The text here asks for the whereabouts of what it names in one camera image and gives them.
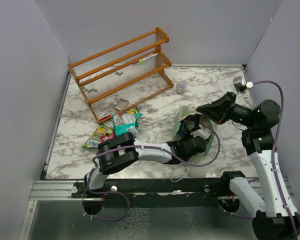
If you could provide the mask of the white green paper bag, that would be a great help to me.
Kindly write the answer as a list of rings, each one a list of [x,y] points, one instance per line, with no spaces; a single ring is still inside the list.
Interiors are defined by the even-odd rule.
[[[171,152],[179,157],[179,141],[186,135],[191,134],[191,132],[198,130],[199,125],[205,126],[205,128],[211,130],[211,136],[206,141],[206,151],[203,152],[207,155],[211,149],[214,139],[217,140],[217,152],[215,157],[204,166],[212,164],[220,154],[221,143],[220,138],[216,132],[216,124],[209,120],[207,117],[198,113],[194,107],[182,106],[179,112],[176,114],[174,121],[174,128],[172,132],[172,141],[168,142],[171,147]]]

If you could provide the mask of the yellow green snack packet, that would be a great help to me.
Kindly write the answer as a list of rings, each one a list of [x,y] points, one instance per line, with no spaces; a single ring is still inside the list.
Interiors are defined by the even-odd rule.
[[[124,113],[125,114],[139,114],[140,110],[136,106],[134,106],[134,107],[126,110]]]

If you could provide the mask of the teal snack packet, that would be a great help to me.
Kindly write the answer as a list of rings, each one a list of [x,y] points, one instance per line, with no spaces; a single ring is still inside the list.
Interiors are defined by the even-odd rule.
[[[119,136],[125,133],[131,133],[135,138],[138,133],[137,120],[142,116],[142,113],[113,113],[112,121],[114,127],[115,136]]]

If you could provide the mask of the yellow green Fox's candy bag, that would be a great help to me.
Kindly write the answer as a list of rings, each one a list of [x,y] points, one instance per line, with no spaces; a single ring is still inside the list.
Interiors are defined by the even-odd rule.
[[[98,145],[107,137],[114,133],[111,127],[105,124],[100,124],[88,140],[84,143],[83,147],[86,149],[97,149]]]

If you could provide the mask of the red pink snack packet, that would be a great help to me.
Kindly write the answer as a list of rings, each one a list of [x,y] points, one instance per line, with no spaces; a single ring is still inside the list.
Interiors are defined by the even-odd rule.
[[[100,137],[100,140],[101,140],[101,142],[105,142],[105,141],[110,140],[110,139],[112,139],[112,138],[114,138],[114,137],[115,137],[115,133],[112,132],[111,134],[103,134],[103,135]]]

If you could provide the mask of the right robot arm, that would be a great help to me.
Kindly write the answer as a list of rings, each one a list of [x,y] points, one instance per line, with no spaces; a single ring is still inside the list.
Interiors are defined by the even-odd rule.
[[[242,124],[241,141],[258,175],[263,196],[259,196],[243,176],[220,182],[226,195],[233,193],[249,212],[252,228],[259,240],[296,240],[300,234],[300,214],[282,176],[275,139],[271,129],[280,122],[280,106],[273,100],[262,101],[249,109],[236,103],[236,94],[227,92],[216,101],[198,106],[196,111],[212,122]]]

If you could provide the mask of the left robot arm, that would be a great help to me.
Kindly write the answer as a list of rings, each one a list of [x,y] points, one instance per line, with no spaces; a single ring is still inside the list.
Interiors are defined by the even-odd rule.
[[[137,161],[150,161],[163,165],[187,164],[191,157],[206,151],[207,143],[200,136],[168,141],[162,144],[142,142],[126,132],[100,143],[94,167],[85,177],[83,191],[96,197],[109,175],[116,174]]]

